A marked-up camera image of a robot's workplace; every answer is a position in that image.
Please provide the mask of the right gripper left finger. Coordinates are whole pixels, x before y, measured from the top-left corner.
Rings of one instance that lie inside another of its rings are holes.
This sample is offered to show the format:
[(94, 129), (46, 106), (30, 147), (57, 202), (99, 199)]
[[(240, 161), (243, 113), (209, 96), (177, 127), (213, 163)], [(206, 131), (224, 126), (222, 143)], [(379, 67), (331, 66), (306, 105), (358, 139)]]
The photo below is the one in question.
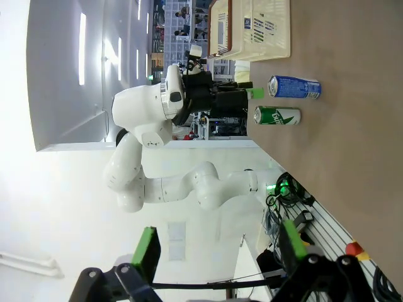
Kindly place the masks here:
[(144, 228), (132, 260), (103, 272), (84, 269), (72, 290), (69, 302), (162, 302), (152, 288), (161, 245), (157, 228)]

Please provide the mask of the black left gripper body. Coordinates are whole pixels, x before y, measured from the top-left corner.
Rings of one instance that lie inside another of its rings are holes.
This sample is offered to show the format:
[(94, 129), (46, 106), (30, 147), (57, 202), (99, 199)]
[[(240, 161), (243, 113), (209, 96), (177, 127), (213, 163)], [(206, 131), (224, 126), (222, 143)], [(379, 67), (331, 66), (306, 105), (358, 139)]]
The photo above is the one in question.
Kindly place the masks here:
[(209, 72), (185, 76), (185, 110), (210, 111), (218, 92), (238, 89), (236, 82), (214, 82)]

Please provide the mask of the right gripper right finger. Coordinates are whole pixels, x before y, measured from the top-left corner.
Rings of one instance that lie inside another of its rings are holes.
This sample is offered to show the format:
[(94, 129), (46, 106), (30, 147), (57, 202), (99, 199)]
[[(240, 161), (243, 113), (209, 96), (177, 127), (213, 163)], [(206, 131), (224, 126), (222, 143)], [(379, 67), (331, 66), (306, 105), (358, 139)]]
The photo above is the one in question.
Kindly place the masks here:
[(329, 260), (309, 251), (292, 220), (281, 222), (278, 243), (287, 278), (273, 302), (307, 302), (313, 292), (326, 294), (330, 302), (389, 302), (389, 282), (380, 270), (370, 284), (357, 257)]

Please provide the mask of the green drink can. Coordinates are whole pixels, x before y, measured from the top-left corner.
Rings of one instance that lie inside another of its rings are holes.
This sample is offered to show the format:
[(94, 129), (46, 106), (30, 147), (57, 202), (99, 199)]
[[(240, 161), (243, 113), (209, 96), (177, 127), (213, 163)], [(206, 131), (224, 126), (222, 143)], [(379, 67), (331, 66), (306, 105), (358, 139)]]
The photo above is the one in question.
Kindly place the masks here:
[(301, 112), (297, 108), (257, 106), (253, 117), (258, 125), (297, 125)]

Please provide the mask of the blue drink can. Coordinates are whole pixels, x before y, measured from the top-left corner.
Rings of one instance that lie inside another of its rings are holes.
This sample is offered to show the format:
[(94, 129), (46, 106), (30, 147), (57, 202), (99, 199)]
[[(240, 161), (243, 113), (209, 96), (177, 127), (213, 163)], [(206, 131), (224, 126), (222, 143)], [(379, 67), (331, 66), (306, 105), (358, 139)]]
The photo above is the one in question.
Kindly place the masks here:
[(268, 93), (273, 98), (317, 99), (322, 86), (317, 80), (273, 75), (268, 81)]

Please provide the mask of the cream basket with brown rim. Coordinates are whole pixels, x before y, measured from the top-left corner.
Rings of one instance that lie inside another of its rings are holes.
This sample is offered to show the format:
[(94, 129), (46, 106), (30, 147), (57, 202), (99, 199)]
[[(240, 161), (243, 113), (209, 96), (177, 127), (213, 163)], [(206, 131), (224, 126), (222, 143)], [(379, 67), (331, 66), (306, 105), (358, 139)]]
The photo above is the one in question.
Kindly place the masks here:
[(212, 0), (210, 59), (261, 60), (290, 56), (290, 0)]

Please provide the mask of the white rectangular block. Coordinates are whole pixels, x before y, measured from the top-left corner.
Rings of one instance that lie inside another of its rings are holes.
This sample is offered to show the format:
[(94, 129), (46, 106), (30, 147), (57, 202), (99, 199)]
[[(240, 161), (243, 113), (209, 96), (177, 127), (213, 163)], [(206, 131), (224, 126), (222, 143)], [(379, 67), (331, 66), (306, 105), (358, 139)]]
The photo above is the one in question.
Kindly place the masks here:
[(237, 83), (245, 83), (250, 81), (250, 62), (244, 60), (236, 60), (234, 69), (234, 80)]

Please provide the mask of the white wrist-mounted device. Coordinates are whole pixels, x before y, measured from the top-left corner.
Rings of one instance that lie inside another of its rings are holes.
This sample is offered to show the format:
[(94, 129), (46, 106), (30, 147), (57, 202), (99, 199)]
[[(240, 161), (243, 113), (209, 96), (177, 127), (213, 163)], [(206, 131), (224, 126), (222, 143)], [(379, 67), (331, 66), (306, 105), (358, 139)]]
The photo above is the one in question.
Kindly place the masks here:
[(202, 48), (198, 45), (191, 45), (187, 54), (186, 68), (184, 74), (187, 76), (198, 74), (202, 71), (201, 57)]

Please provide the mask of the black bag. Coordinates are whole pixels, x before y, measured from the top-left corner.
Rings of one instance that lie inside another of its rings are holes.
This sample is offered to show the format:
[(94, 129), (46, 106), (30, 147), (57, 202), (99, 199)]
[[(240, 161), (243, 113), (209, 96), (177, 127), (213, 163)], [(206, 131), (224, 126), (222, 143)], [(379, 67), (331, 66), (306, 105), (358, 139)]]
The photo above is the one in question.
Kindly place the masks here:
[(282, 266), (277, 263), (273, 252), (268, 249), (258, 255), (256, 262), (265, 279), (282, 277), (284, 274)]

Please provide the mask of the red emergency stop button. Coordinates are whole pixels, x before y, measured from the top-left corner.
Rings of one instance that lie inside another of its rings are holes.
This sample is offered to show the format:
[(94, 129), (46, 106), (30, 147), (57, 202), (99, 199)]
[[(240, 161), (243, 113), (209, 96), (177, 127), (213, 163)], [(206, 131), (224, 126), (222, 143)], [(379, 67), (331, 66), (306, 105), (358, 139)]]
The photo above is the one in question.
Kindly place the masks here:
[(371, 259), (369, 254), (357, 241), (350, 242), (346, 245), (345, 254), (356, 257), (359, 261)]

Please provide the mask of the white wall notice sheet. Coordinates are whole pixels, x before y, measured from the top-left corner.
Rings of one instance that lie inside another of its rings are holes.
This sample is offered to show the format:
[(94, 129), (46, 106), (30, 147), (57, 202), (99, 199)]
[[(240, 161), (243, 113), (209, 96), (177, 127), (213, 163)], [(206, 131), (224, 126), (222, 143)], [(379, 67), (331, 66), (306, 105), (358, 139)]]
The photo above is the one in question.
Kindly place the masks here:
[(169, 260), (184, 261), (186, 258), (186, 223), (168, 223)]

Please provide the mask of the white slotted mounting rail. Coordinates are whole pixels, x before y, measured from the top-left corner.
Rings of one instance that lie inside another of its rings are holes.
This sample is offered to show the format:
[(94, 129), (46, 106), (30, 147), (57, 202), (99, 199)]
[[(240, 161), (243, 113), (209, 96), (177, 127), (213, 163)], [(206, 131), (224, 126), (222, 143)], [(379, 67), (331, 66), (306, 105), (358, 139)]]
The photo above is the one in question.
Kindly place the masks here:
[(312, 218), (301, 229), (307, 242), (320, 248), (330, 260), (343, 255), (347, 244), (351, 243), (353, 239), (344, 227), (318, 202), (314, 202), (312, 206), (304, 205), (301, 202), (297, 202), (293, 206), (282, 206), (276, 201), (273, 206), (266, 208), (262, 220), (262, 231), (267, 236), (266, 248), (276, 252), (276, 255), (279, 256), (280, 251), (273, 246), (278, 231), (276, 222), (280, 218), (294, 220), (304, 210), (309, 211), (309, 216)]

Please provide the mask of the white wall pipe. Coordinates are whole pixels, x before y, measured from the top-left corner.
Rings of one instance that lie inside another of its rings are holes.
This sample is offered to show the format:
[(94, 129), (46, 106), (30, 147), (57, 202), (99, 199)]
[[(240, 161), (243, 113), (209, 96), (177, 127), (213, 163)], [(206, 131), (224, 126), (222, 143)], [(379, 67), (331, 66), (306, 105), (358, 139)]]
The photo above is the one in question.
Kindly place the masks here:
[(46, 259), (34, 259), (0, 251), (0, 264), (41, 276), (57, 279), (64, 278), (62, 269), (57, 261), (52, 257)]

